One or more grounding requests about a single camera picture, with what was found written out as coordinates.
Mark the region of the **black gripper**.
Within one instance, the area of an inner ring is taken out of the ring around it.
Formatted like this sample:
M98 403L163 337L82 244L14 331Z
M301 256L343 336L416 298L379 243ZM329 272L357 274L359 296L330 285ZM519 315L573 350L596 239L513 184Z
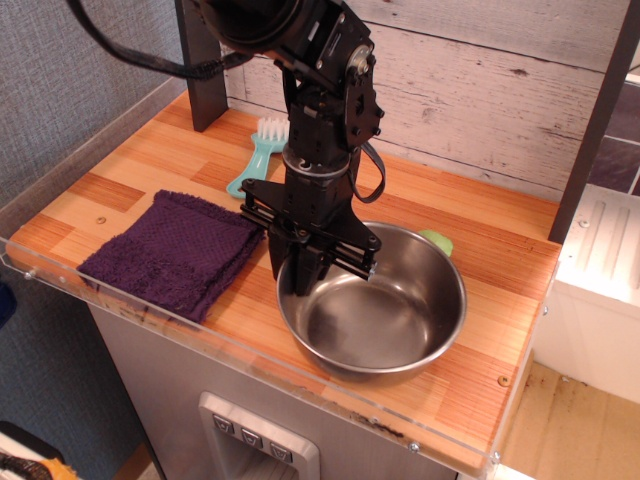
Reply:
M371 203L382 187L363 197L356 179L354 166L329 179L287 167L282 184L243 181L242 215L267 232L274 279L287 260L293 262L297 296L308 296L332 265L365 280L372 275L381 241L355 215L352 199Z

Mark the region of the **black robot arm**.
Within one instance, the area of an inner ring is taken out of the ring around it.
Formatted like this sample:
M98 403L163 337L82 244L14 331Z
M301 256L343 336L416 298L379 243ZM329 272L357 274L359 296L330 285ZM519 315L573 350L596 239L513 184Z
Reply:
M237 53L264 55L281 70L289 119L281 183L242 183L246 218L268 232L272 269L287 266L294 292L308 295L331 265L368 279L378 237L355 215L360 159L381 162L370 30L343 1L202 1L215 37Z

